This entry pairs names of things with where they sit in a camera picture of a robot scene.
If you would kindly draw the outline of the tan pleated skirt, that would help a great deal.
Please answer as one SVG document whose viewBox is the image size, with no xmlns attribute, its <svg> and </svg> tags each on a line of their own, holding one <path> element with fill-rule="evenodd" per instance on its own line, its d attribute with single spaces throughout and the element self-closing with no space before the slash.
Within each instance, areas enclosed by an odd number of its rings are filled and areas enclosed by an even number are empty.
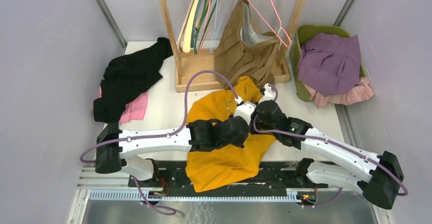
<svg viewBox="0 0 432 224">
<path fill-rule="evenodd" d="M 272 69 L 277 63 L 280 41 L 272 32 L 259 33 L 247 0 L 238 0 L 214 55 L 214 71 L 232 85 L 248 76 L 259 88 L 276 84 Z"/>
</svg>

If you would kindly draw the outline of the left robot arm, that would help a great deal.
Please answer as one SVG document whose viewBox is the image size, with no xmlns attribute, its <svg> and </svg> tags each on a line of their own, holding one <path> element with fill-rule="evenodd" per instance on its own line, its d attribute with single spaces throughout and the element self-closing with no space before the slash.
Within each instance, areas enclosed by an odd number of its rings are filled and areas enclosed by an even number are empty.
<svg viewBox="0 0 432 224">
<path fill-rule="evenodd" d="M 242 117 L 230 117 L 225 121 L 197 120 L 183 128 L 154 131 L 121 130 L 117 123 L 110 123 L 96 140 L 95 172 L 123 172 L 147 186 L 156 186 L 160 172 L 156 170 L 155 161 L 143 159 L 141 154 L 211 152 L 227 145 L 243 148 L 249 134 L 249 123 Z"/>
</svg>

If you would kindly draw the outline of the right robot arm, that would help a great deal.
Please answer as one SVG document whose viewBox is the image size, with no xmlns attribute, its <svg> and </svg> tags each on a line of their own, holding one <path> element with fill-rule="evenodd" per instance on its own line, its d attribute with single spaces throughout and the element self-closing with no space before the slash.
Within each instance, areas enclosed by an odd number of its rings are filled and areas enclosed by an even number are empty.
<svg viewBox="0 0 432 224">
<path fill-rule="evenodd" d="M 253 131 L 271 134 L 287 147 L 304 150 L 331 161 L 302 159 L 294 181 L 300 187 L 327 184 L 360 193 L 382 209 L 393 208 L 397 197 L 408 195 L 397 156 L 364 151 L 343 143 L 298 118 L 288 117 L 272 100 L 256 105 L 251 121 Z"/>
</svg>

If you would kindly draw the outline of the yellow garment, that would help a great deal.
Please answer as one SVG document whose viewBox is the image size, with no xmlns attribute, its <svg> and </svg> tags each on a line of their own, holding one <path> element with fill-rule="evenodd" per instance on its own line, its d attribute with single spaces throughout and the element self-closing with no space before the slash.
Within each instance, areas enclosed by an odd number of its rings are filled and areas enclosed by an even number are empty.
<svg viewBox="0 0 432 224">
<path fill-rule="evenodd" d="M 247 102 L 258 102 L 262 97 L 252 79 L 242 76 L 233 91 L 217 90 L 194 102 L 186 122 L 210 119 L 232 121 L 232 112 L 236 109 L 235 95 Z M 189 152 L 186 174 L 195 192 L 209 191 L 255 177 L 261 160 L 275 141 L 275 137 L 269 134 L 249 133 L 243 148 L 228 144 L 210 152 Z"/>
</svg>

